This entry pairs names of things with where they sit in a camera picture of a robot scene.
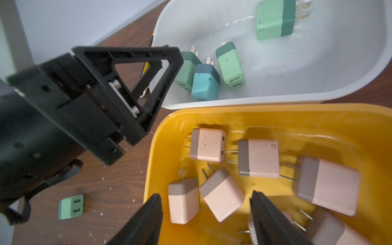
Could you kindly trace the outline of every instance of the green usb charger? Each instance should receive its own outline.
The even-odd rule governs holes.
[[[174,82],[187,91],[192,91],[193,77],[195,74],[196,66],[201,64],[199,60],[199,52],[195,52],[196,47],[193,46],[190,52],[181,52],[184,60]]]
[[[82,194],[64,198],[58,205],[58,219],[66,220],[81,215],[83,205],[84,196]]]
[[[215,51],[215,54],[222,78],[231,90],[235,90],[245,85],[244,71],[234,43],[222,41],[221,44],[222,46]]]
[[[309,6],[310,1],[296,3],[296,0],[265,0],[258,3],[257,39],[264,40],[292,34],[295,20],[309,16],[309,13],[296,16],[296,11],[307,9]]]

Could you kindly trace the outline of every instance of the wood grain surface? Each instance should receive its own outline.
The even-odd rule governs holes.
[[[128,25],[101,46],[147,47],[159,14],[166,2]],[[143,64],[116,66],[130,88],[138,81]],[[372,103],[392,108],[392,65],[359,91],[325,103]],[[136,146],[126,142],[120,146],[126,154],[113,166],[104,166],[90,152],[79,159],[84,162],[79,175],[48,188],[31,200],[29,222],[15,227],[13,244],[66,245],[105,244],[142,206],[144,185],[153,134],[160,122],[172,111],[161,108],[147,135]],[[59,220],[61,199],[84,194],[84,213],[69,220]]]

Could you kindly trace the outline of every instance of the yellow plastic bin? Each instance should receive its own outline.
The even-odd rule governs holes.
[[[392,244],[392,109],[366,104],[271,105],[213,107],[176,111],[158,127],[152,140],[144,202],[154,193],[162,197],[163,223],[159,244],[239,244],[249,241],[247,228],[249,198],[253,190],[265,193],[282,211],[289,211],[301,224],[315,206],[291,191],[284,178],[240,176],[236,154],[211,163],[225,167],[246,195],[244,205],[219,223],[201,195],[200,212],[186,225],[172,224],[169,215],[168,184],[178,179],[178,168],[187,167],[189,177],[205,179],[201,168],[206,161],[189,158],[193,128],[222,129],[227,134],[226,150],[237,149],[244,138],[274,139],[279,144],[281,162],[295,164],[298,155],[308,155],[354,167],[361,172],[357,214],[335,213],[349,226],[377,245]],[[293,175],[293,169],[281,167],[281,174]]]

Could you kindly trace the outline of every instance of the plastic tray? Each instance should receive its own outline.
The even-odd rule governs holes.
[[[265,193],[302,224],[306,218],[299,209],[311,213],[315,208],[294,196],[290,180],[240,176],[237,164],[227,163],[236,161],[237,155],[228,153],[223,162],[211,165],[227,168],[246,195],[244,205],[219,223],[199,195],[200,212],[186,225],[172,224],[167,188],[178,179],[178,168],[187,167],[188,176],[197,176],[199,185],[205,181],[201,168],[209,173],[207,162],[190,159],[189,148],[184,147],[190,145],[186,137],[196,127],[223,129],[226,150],[237,149],[237,140],[242,138],[275,139],[281,162],[295,164],[302,154],[358,169],[357,214],[337,216],[374,244],[392,244],[392,197],[388,194],[392,187],[392,109],[366,104],[215,107],[183,109],[167,116],[152,140],[144,192],[144,202],[154,193],[162,197],[160,244],[239,244],[250,240],[237,229],[247,228],[253,190]],[[282,166],[281,174],[292,176],[293,170]]]
[[[230,91],[221,81],[218,100],[207,102],[172,84],[164,108],[318,103],[362,88],[392,57],[391,0],[311,0],[300,12],[309,17],[295,22],[292,35],[261,41],[256,39],[258,2],[171,0],[166,5],[153,46],[181,51],[196,46],[200,60],[212,57],[220,73],[215,50],[222,40],[233,41],[247,84]]]

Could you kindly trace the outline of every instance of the dark spot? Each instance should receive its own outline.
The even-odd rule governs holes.
[[[41,89],[45,92],[50,92],[51,89],[47,85],[42,85]]]
[[[31,179],[33,179],[35,177],[35,175],[33,175],[33,174],[25,174],[24,176],[23,176],[23,179],[25,179],[25,180],[31,180]]]
[[[14,143],[14,147],[15,147],[16,149],[19,149],[19,148],[22,148],[22,147],[23,147],[23,144],[20,143],[20,142],[15,142],[15,143]]]
[[[39,158],[40,156],[41,156],[41,153],[39,153],[39,152],[33,153],[31,155],[32,158]]]

